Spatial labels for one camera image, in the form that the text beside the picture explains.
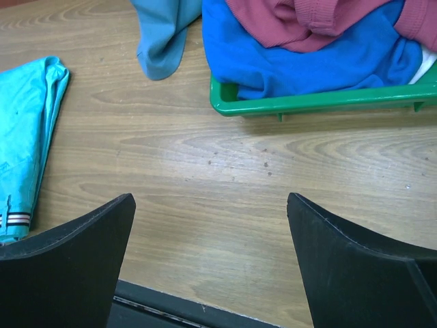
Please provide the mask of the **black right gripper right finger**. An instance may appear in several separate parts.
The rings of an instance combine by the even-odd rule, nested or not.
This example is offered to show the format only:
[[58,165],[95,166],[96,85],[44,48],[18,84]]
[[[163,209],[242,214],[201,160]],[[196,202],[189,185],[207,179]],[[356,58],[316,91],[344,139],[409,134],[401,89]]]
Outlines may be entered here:
[[287,218],[314,327],[435,327],[436,250],[389,238],[298,193]]

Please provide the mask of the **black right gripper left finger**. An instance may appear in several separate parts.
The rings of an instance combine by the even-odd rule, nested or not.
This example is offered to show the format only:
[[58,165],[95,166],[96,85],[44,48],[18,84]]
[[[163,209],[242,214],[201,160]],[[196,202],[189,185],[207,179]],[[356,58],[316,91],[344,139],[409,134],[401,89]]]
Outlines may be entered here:
[[123,194],[1,247],[2,327],[106,327],[136,204]]

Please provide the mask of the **bright blue ribbed tank top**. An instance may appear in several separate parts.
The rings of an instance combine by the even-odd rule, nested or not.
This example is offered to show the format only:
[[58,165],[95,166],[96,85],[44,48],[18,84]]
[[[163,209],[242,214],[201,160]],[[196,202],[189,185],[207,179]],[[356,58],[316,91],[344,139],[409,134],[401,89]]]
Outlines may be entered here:
[[212,76],[258,99],[404,85],[423,61],[421,45],[394,29],[403,1],[384,4],[312,53],[267,49],[244,30],[224,1],[204,1],[202,35]]

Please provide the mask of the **maroon tank top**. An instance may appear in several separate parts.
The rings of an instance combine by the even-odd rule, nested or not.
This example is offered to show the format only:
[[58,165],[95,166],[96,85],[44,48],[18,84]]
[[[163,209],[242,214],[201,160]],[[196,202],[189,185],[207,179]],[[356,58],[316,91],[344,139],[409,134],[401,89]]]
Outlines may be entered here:
[[[318,51],[388,1],[227,1],[244,29],[266,48]],[[395,31],[436,51],[436,2],[401,1]]]

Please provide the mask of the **teal blue tank top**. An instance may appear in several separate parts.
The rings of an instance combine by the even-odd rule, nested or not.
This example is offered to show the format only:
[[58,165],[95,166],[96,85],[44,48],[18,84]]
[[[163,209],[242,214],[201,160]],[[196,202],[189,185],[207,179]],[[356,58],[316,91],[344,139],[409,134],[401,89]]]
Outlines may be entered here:
[[201,16],[202,2],[146,0],[132,1],[131,4],[139,21],[139,64],[149,79],[166,79],[180,65],[188,26]]

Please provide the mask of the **turquoise folded shorts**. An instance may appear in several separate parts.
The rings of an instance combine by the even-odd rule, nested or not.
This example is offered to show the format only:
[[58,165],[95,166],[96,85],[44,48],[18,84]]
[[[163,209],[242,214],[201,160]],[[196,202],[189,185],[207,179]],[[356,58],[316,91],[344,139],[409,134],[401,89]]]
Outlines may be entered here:
[[1,244],[29,233],[69,78],[55,56],[1,73]]

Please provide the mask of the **green plastic tray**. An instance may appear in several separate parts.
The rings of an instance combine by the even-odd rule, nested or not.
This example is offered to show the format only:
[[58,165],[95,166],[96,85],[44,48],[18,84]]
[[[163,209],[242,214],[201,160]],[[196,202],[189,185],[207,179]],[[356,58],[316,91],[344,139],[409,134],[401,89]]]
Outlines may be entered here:
[[436,105],[436,65],[411,85],[257,100],[238,100],[235,85],[211,78],[210,104],[226,117],[273,115],[278,120],[285,115],[332,111],[412,108],[418,112],[423,107]]

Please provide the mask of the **white cloth in tray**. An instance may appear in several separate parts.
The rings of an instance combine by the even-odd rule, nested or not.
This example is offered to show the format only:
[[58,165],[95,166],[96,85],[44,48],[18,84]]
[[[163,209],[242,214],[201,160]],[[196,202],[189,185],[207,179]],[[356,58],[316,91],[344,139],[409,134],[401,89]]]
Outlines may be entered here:
[[434,65],[437,59],[436,52],[429,50],[426,46],[421,46],[422,50],[422,62],[419,66],[418,70],[414,74],[413,78],[411,78],[409,84],[415,84],[428,70]]

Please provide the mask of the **black table edge rail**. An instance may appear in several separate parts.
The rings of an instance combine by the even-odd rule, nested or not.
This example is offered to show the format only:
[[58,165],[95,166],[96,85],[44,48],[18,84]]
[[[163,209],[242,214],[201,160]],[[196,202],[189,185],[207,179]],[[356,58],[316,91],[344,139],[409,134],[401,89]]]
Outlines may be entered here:
[[264,327],[256,318],[119,280],[107,327]]

